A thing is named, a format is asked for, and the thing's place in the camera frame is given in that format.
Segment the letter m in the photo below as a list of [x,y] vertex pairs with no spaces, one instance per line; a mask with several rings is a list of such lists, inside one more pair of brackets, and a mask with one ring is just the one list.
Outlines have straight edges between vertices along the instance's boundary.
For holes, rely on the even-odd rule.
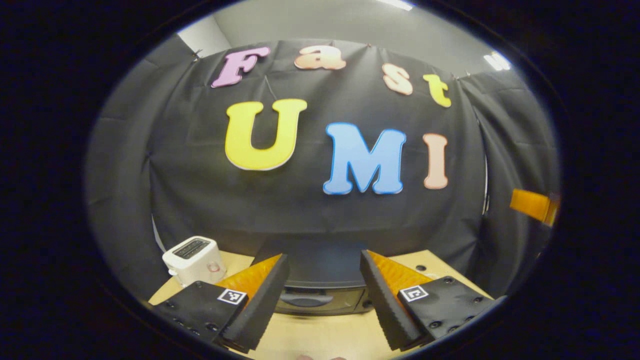
[[368,189],[377,172],[378,180],[373,184],[373,192],[388,194],[402,191],[400,157],[406,141],[404,133],[393,129],[382,131],[371,152],[354,124],[334,122],[326,127],[326,133],[333,138],[333,164],[331,179],[323,186],[325,193],[343,195],[351,192],[353,184],[348,179],[349,167],[360,192]]

